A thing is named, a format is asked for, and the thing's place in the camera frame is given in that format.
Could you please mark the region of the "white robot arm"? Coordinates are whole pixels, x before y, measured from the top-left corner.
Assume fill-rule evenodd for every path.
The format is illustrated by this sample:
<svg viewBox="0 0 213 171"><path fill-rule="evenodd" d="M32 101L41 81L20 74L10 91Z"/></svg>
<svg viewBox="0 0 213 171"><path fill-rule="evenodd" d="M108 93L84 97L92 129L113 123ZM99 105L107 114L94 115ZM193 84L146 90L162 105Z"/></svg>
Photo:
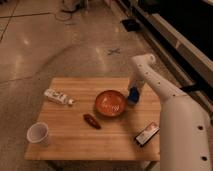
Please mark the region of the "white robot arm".
<svg viewBox="0 0 213 171"><path fill-rule="evenodd" d="M209 114L187 93L152 69L153 54L131 58L129 86L147 83L157 94L160 111L160 171L212 171Z"/></svg>

